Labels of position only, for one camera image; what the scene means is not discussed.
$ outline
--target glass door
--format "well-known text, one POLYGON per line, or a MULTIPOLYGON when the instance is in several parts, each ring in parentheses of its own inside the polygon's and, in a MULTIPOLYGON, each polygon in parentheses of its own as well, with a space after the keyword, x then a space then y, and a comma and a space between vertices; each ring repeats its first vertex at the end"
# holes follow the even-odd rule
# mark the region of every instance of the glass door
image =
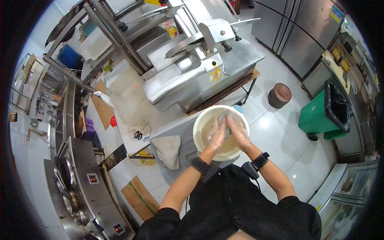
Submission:
POLYGON ((331 197, 321 210, 321 239, 344 239, 363 205, 344 202, 331 197))
POLYGON ((365 198, 372 187, 377 171, 377 162, 371 164, 349 164, 335 193, 355 198, 365 198))

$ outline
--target yellow oil bottle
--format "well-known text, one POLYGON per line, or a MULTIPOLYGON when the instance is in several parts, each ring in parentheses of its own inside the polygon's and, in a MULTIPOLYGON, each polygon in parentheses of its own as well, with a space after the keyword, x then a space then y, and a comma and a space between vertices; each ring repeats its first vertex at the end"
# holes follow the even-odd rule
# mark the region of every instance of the yellow oil bottle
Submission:
POLYGON ((163 23, 164 29, 171 35, 171 37, 176 37, 179 35, 179 31, 177 28, 173 25, 170 25, 169 23, 163 23))

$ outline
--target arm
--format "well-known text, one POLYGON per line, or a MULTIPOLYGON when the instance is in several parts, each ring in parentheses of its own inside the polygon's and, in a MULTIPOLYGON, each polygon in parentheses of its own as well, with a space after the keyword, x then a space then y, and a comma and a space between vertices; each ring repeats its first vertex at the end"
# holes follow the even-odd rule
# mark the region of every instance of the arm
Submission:
MULTIPOLYGON (((215 119, 210 134, 210 143, 199 156, 205 163, 211 163, 213 157, 217 153, 217 150, 220 149, 223 144, 225 139, 225 127, 226 121, 221 121, 219 127, 217 124, 217 118, 215 119)), ((168 190, 163 202, 160 205, 160 209, 170 207, 175 209, 180 214, 184 201, 196 187, 200 178, 201 173, 198 170, 194 169, 192 166, 187 168, 168 190)))
MULTIPOLYGON (((262 152, 252 143, 244 151, 251 160, 255 160, 262 152)), ((287 196, 296 196, 295 189, 291 181, 270 159, 260 168, 260 173, 264 180, 276 192, 277 199, 280 202, 287 196)))
MULTIPOLYGON (((216 152, 213 148, 206 148, 201 154, 200 158, 210 164, 216 152)), ((168 190, 160 208, 170 207, 175 209, 179 214, 184 201, 196 187, 197 182, 201 178, 201 173, 194 169, 192 166, 187 168, 172 184, 168 190)))
MULTIPOLYGON (((252 161, 255 160, 262 153, 260 149, 250 142, 249 137, 243 131, 243 127, 236 119, 229 116, 227 123, 231 128, 238 147, 248 155, 252 161)), ((271 160, 260 168, 260 173, 269 186, 276 192, 279 201, 287 196, 296 196, 291 181, 271 160)))

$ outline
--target disposable plastic glove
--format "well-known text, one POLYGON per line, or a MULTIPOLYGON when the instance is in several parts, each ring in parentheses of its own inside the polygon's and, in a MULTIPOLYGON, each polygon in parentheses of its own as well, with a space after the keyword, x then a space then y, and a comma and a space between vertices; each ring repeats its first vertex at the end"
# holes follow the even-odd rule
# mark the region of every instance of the disposable plastic glove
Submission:
POLYGON ((227 125, 232 131, 232 135, 236 140, 237 147, 244 152, 245 149, 251 146, 248 134, 241 125, 240 120, 233 114, 227 116, 227 125))
POLYGON ((218 117, 212 125, 212 129, 208 134, 209 147, 213 148, 216 152, 221 148, 225 139, 225 128, 227 126, 226 119, 222 119, 220 126, 218 125, 218 117))

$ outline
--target black garbage bag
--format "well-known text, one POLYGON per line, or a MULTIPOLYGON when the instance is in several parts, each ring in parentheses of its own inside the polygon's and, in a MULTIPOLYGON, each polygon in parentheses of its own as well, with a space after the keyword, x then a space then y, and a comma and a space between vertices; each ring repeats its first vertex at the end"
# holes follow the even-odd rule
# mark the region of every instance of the black garbage bag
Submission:
POLYGON ((325 115, 343 132, 351 130, 352 109, 344 94, 329 80, 325 81, 325 115))

